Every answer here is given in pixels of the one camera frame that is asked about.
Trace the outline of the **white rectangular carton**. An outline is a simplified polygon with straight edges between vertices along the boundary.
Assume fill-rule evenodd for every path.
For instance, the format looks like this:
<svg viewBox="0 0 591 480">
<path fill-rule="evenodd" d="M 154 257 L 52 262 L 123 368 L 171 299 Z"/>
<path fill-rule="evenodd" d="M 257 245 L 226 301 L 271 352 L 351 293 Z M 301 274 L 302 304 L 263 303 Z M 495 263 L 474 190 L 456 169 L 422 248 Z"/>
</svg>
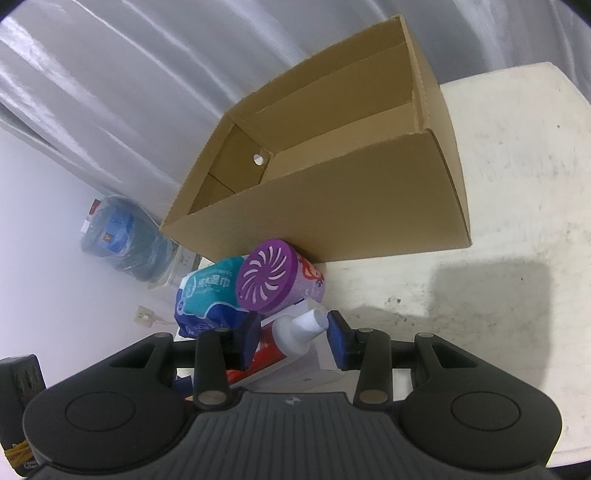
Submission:
<svg viewBox="0 0 591 480">
<path fill-rule="evenodd" d="M 307 355 L 242 388 L 270 393 L 303 392 L 339 378 L 342 372 L 332 358 L 325 331 L 311 343 Z"/>
</svg>

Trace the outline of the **blue wet wipes pack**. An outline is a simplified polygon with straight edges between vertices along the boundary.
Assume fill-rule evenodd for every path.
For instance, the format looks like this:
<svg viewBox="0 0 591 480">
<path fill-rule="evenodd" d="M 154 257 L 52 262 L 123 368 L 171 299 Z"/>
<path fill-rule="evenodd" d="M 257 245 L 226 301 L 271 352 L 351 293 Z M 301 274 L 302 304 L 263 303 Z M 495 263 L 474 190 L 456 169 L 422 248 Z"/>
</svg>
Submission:
<svg viewBox="0 0 591 480">
<path fill-rule="evenodd" d="M 174 311 L 179 336 L 196 338 L 208 330 L 242 325 L 247 310 L 238 304 L 235 284 L 244 262 L 242 256 L 229 257 L 181 280 Z"/>
</svg>

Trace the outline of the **red white toothpaste tube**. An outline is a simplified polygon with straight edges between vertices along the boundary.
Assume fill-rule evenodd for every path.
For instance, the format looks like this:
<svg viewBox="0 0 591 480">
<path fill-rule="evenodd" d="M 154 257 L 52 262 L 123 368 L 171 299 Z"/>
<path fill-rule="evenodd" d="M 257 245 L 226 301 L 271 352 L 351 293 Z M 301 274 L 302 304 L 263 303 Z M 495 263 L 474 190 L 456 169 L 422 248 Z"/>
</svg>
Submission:
<svg viewBox="0 0 591 480">
<path fill-rule="evenodd" d="M 328 311 L 313 300 L 302 300 L 267 317 L 249 368 L 228 370 L 229 385 L 245 387 L 304 357 L 328 328 Z"/>
</svg>

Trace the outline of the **purple lid air freshener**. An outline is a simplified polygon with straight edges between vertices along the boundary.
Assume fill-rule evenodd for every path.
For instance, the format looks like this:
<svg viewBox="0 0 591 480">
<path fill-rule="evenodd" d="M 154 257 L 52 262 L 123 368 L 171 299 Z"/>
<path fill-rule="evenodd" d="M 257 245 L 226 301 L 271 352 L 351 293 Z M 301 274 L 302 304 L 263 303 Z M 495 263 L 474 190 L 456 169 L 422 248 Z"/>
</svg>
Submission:
<svg viewBox="0 0 591 480">
<path fill-rule="evenodd" d="M 246 256 L 235 295 L 243 309 L 271 315 L 304 299 L 321 303 L 325 277 L 290 243 L 271 239 Z"/>
</svg>

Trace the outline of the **blue water jug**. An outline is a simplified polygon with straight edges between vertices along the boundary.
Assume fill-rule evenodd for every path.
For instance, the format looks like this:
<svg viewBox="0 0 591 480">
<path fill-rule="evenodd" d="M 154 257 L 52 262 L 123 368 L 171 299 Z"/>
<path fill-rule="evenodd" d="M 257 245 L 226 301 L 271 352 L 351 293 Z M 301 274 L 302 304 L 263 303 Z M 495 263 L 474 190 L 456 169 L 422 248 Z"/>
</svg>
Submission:
<svg viewBox="0 0 591 480">
<path fill-rule="evenodd" d="M 98 201 L 87 217 L 80 244 L 84 253 L 144 283 L 157 281 L 177 251 L 150 214 L 120 195 Z"/>
</svg>

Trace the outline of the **brown cardboard box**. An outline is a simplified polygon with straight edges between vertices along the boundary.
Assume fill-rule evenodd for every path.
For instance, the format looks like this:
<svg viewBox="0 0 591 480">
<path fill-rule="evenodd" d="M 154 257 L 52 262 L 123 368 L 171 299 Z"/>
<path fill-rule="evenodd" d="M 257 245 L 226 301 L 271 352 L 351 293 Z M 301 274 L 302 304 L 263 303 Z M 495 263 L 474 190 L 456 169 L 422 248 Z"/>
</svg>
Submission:
<svg viewBox="0 0 591 480">
<path fill-rule="evenodd" d="M 161 230 L 212 261 L 273 238 L 315 262 L 469 247 L 452 120 L 405 19 L 322 50 L 228 110 Z"/>
</svg>

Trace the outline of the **black box with bands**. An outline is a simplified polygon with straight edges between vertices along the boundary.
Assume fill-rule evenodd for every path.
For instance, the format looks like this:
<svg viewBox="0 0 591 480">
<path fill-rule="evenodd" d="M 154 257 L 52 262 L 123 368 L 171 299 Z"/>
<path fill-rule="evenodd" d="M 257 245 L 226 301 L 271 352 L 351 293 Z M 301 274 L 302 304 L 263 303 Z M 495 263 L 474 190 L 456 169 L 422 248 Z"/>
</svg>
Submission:
<svg viewBox="0 0 591 480">
<path fill-rule="evenodd" d="M 1 360 L 1 446 L 9 465 L 21 477 L 28 477 L 38 467 L 24 434 L 24 412 L 45 388 L 35 355 Z"/>
</svg>

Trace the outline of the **silver white curtain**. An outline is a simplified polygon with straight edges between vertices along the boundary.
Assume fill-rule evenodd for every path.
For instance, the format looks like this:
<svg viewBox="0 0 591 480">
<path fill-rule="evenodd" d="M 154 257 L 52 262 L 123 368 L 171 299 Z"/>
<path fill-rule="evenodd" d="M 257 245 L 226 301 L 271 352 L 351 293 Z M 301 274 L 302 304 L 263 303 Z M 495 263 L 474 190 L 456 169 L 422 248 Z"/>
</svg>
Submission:
<svg viewBox="0 0 591 480">
<path fill-rule="evenodd" d="M 572 1 L 5 1 L 1 122 L 163 216 L 225 111 L 396 15 L 442 83 L 549 62 L 590 90 Z"/>
</svg>

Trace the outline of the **white wall socket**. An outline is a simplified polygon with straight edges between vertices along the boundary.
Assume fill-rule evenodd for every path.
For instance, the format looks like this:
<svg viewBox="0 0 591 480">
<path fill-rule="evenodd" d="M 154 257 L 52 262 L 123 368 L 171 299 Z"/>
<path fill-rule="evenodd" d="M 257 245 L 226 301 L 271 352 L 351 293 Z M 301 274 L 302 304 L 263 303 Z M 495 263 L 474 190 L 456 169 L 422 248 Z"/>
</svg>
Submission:
<svg viewBox="0 0 591 480">
<path fill-rule="evenodd" d="M 133 321 L 142 327 L 151 328 L 155 323 L 154 312 L 146 307 L 139 305 L 136 309 Z"/>
</svg>

